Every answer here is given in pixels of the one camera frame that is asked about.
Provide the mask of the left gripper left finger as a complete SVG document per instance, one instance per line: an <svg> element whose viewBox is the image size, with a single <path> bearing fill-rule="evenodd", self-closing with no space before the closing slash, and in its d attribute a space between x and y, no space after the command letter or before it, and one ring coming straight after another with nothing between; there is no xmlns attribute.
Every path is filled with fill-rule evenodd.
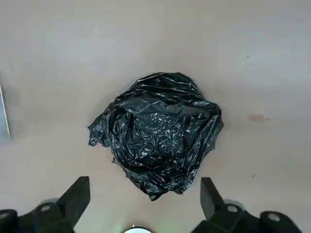
<svg viewBox="0 0 311 233"><path fill-rule="evenodd" d="M73 233L90 203L90 180L80 176L59 198L49 199L19 216L14 209L0 211L2 233Z"/></svg>

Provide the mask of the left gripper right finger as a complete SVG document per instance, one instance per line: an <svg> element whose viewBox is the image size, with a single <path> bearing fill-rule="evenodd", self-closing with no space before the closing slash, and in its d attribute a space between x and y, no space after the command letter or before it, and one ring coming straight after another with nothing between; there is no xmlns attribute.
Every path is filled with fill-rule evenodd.
<svg viewBox="0 0 311 233"><path fill-rule="evenodd" d="M259 217L232 203L225 203L209 177L201 178L200 204L205 215L195 233L300 233L285 214L265 211Z"/></svg>

